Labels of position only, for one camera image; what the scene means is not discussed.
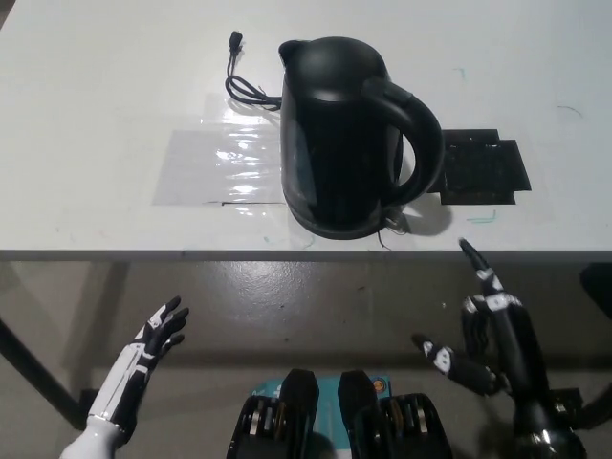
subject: black rubber mat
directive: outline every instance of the black rubber mat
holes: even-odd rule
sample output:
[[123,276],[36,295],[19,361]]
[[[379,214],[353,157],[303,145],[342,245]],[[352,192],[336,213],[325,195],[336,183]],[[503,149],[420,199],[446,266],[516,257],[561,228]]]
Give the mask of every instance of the black rubber mat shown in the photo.
[[500,140],[496,129],[444,131],[444,168],[429,193],[441,204],[512,205],[515,191],[531,191],[516,141]]

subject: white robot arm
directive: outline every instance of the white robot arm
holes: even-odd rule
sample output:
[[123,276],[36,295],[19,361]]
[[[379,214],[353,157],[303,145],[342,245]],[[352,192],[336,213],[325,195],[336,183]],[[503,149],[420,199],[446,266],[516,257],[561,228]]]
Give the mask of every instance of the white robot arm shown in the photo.
[[175,312],[180,303],[178,296],[168,301],[123,348],[89,410],[85,431],[60,459],[113,459],[129,442],[151,373],[185,338],[177,332],[185,327],[189,310]]

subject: kettle spout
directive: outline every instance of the kettle spout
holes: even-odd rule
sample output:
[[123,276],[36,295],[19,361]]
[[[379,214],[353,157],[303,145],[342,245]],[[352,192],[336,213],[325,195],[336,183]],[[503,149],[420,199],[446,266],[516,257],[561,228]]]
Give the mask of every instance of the kettle spout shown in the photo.
[[308,43],[306,40],[290,40],[278,47],[278,53],[280,54],[280,58],[283,61],[285,68],[287,68],[287,65],[289,65],[289,62],[291,61],[295,52],[306,43]]

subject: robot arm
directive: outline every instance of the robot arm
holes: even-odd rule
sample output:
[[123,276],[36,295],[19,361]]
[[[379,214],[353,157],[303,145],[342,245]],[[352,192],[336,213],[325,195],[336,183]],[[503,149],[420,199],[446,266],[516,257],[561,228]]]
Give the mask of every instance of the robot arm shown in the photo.
[[185,338],[187,308],[176,312],[176,296],[160,308],[123,348],[94,400],[85,431],[60,459],[112,459],[129,442],[151,373],[160,359]]
[[[449,379],[479,395],[504,390],[514,399],[515,457],[586,457],[579,438],[557,412],[528,311],[504,290],[487,261],[468,241],[462,239],[459,244],[482,290],[481,295],[466,300],[462,311],[468,356],[457,356],[423,335],[412,340]],[[489,324],[499,357],[496,370],[472,359],[486,351]]]

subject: power cord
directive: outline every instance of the power cord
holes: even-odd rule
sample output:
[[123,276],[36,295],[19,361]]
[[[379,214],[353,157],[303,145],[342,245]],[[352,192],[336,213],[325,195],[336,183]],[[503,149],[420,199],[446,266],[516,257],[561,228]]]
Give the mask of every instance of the power cord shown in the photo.
[[234,31],[229,37],[229,61],[228,77],[226,78],[226,90],[231,98],[247,105],[259,105],[275,112],[280,109],[281,97],[270,97],[263,89],[255,88],[241,76],[234,74],[236,70],[236,59],[242,52],[242,34]]

